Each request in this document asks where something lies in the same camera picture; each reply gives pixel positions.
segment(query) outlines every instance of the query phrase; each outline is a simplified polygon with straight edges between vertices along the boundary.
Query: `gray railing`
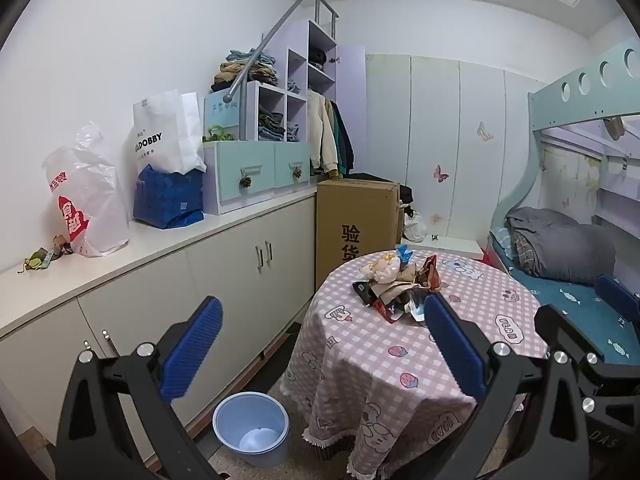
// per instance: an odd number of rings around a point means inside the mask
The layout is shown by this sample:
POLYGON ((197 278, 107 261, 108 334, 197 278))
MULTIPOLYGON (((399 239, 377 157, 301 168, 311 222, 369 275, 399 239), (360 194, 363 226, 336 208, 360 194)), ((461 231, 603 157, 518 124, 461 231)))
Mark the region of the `gray railing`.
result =
MULTIPOLYGON (((296 0, 295 3, 289 7, 289 10, 284 13, 284 15, 278 20, 273 28, 269 31, 269 33, 264 37, 264 39, 260 42, 260 45, 255 49, 253 55, 248 59, 244 68, 238 74, 235 81, 231 85, 229 92, 223 97, 223 101, 225 103, 230 103, 231 99, 234 98, 234 94, 240 89, 239 95, 239 139, 246 139, 246 82, 247 75, 249 73, 250 68, 258 59, 258 56, 262 53, 267 44, 271 41, 271 38, 274 37, 275 33, 280 30, 280 27, 284 25, 284 22, 287 21, 290 15, 293 14, 293 11, 296 10, 301 4, 303 0, 296 0)), ((320 24, 320 2, 324 4, 324 6, 331 12, 331 37, 335 39, 335 20, 338 18, 338 13, 335 12, 334 8, 329 5, 327 0, 316 0, 316 10, 314 13, 314 21, 319 25, 320 24)))

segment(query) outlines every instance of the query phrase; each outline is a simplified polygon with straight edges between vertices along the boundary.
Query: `red butterfly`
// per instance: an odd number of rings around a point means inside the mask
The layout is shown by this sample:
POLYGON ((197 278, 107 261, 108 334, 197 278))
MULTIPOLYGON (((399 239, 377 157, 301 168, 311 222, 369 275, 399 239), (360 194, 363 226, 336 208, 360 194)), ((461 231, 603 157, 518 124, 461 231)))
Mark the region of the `red butterfly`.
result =
POLYGON ((449 175, 446 173, 442 173, 442 170, 440 169, 440 165, 438 164, 436 171, 433 173, 433 177, 437 178, 438 182, 442 184, 445 180, 449 178, 449 175))

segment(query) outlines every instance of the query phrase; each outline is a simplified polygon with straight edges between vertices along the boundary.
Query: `pink checkered tablecloth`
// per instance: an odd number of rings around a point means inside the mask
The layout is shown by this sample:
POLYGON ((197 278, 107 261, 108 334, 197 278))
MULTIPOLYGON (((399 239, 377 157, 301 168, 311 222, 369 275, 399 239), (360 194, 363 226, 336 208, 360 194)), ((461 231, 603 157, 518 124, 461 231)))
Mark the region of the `pink checkered tablecloth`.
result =
MULTIPOLYGON (((465 396, 429 330, 409 315, 387 323, 351 287, 360 267, 384 253, 343 264, 313 298, 281 383, 306 418, 303 438, 322 448, 351 437, 348 469, 359 480, 398 468, 436 446, 469 417, 465 396)), ((422 265, 431 253, 415 251, 422 265)), ((540 304, 511 276, 453 254, 438 254, 442 295, 462 319, 519 354, 543 357, 534 329, 540 304)))

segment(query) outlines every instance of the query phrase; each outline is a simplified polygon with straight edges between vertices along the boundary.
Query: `blue gripper pad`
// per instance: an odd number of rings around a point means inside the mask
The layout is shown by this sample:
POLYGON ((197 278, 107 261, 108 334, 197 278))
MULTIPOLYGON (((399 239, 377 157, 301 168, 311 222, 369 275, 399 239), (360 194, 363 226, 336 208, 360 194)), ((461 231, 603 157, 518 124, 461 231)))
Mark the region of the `blue gripper pad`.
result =
POLYGON ((222 304, 211 298, 164 361, 160 384, 164 402, 178 399, 187 392, 221 328, 222 304))
POLYGON ((424 303, 424 320, 460 390, 478 402, 483 400, 486 397, 484 362, 441 300, 433 294, 424 303))
POLYGON ((596 294, 627 321, 640 320, 639 300, 624 285, 603 274, 593 287, 596 294))

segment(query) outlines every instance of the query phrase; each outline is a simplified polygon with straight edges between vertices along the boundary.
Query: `blue bag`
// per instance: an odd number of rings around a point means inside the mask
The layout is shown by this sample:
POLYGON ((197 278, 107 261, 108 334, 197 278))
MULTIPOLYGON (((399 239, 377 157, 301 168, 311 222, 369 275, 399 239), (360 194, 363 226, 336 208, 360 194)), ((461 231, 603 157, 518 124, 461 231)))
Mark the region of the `blue bag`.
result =
POLYGON ((138 175, 133 218, 159 229, 184 227, 204 220, 202 175, 160 173, 146 166, 138 175))

